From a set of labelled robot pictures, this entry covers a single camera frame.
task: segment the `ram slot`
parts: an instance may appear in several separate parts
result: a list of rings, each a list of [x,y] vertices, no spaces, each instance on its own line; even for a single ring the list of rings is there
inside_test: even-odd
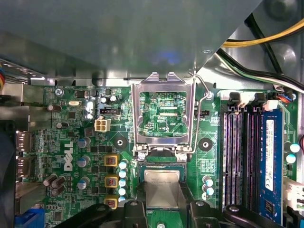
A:
[[[231,204],[231,154],[232,154],[232,148],[231,148],[231,141],[232,141],[232,123],[233,123],[233,114],[228,114],[227,119],[227,150],[226,150],[226,205]]]
[[[228,115],[227,113],[224,113],[224,123],[223,123],[223,126],[224,126],[224,131],[223,131],[223,191],[222,191],[222,208],[225,207],[226,205],[226,164],[227,164],[227,137],[226,135],[228,134],[227,132],[227,122],[228,122]]]
[[[242,202],[242,123],[243,114],[237,115],[237,143],[236,143],[236,204]]]
[[[243,141],[245,147],[243,159],[243,205],[257,212],[261,115],[259,113],[248,114],[244,119],[244,127],[247,137],[244,137]]]

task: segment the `power connector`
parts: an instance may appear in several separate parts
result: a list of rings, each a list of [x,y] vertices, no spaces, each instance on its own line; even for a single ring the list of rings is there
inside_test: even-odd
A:
[[[304,184],[284,177],[283,188],[284,206],[290,206],[293,210],[304,211]]]

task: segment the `green circuit board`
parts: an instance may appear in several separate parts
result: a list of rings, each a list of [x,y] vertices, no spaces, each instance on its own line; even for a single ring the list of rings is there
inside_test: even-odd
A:
[[[64,91],[63,96],[56,96],[55,89]],[[44,106],[49,104],[62,107],[61,112],[53,112],[50,120],[50,128],[40,130],[34,134],[34,150],[24,153],[24,156],[37,156],[36,176],[26,181],[43,181],[51,174],[65,176],[66,182],[63,193],[57,197],[51,195],[51,188],[47,188],[47,197],[43,206],[46,209],[46,227],[52,228],[62,221],[77,214],[83,209],[96,204],[103,203],[107,195],[116,195],[118,190],[110,192],[105,188],[105,176],[117,174],[119,168],[105,167],[106,155],[119,155],[119,160],[128,161],[127,169],[127,199],[136,197],[136,187],[141,180],[140,166],[133,159],[133,114],[131,89],[129,87],[100,87],[88,88],[86,86],[46,86]],[[111,127],[108,132],[96,132],[94,122],[98,119],[100,109],[109,108],[108,104],[101,104],[100,97],[115,95],[119,101],[111,105],[111,109],[118,110],[118,114],[107,114],[106,119],[111,119]],[[207,200],[210,205],[218,207],[219,200],[219,159],[220,153],[218,144],[218,129],[220,125],[218,98],[206,100],[202,110],[208,111],[200,119],[198,142],[203,138],[212,141],[208,151],[197,147],[192,158],[187,162],[186,182],[196,200]],[[140,134],[154,137],[175,137],[186,133],[187,128],[183,125],[182,114],[185,112],[185,93],[142,93],[139,104],[143,115],[143,123],[140,127]],[[290,122],[286,124],[287,137],[296,137],[296,110],[286,106],[289,112]],[[59,122],[68,123],[66,129],[58,130],[56,124]],[[193,139],[197,118],[194,118]],[[86,148],[79,148],[79,139],[87,137],[91,143]],[[117,148],[117,139],[126,139],[125,148]],[[73,167],[71,171],[65,171],[65,145],[73,144]],[[88,156],[90,163],[84,168],[77,166],[76,161],[82,156]],[[176,162],[175,157],[148,157],[147,162],[166,164]],[[295,178],[295,171],[285,171],[286,176]],[[208,196],[203,191],[204,176],[209,176],[214,181],[214,194]],[[90,183],[84,190],[77,188],[77,183],[82,177],[88,177]],[[147,210],[147,218],[150,227],[154,228],[159,222],[168,224],[166,227],[180,227],[181,219],[176,211]]]

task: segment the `white connector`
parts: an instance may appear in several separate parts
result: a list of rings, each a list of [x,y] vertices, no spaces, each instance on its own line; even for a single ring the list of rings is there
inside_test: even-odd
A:
[[[279,105],[278,100],[268,100],[266,104],[263,104],[263,108],[265,111],[272,111],[274,109],[277,109],[278,105]]]
[[[293,210],[304,211],[304,184],[284,177],[283,188],[284,206],[290,206]]]
[[[110,131],[111,120],[106,120],[103,117],[95,120],[94,128],[96,132]]]

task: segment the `yellow wire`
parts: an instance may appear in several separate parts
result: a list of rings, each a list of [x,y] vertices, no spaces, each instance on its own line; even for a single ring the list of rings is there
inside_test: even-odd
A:
[[[248,47],[248,46],[252,46],[252,45],[256,45],[256,44],[262,44],[277,38],[281,38],[284,37],[292,32],[297,31],[298,29],[304,27],[304,19],[300,20],[298,23],[296,23],[295,25],[293,25],[292,27],[286,29],[283,32],[280,32],[278,34],[275,34],[273,36],[269,36],[269,37],[265,37],[262,39],[255,39],[255,40],[248,40],[248,41],[240,41],[240,42],[229,42],[226,41],[223,45],[224,48],[241,48],[241,47]]]

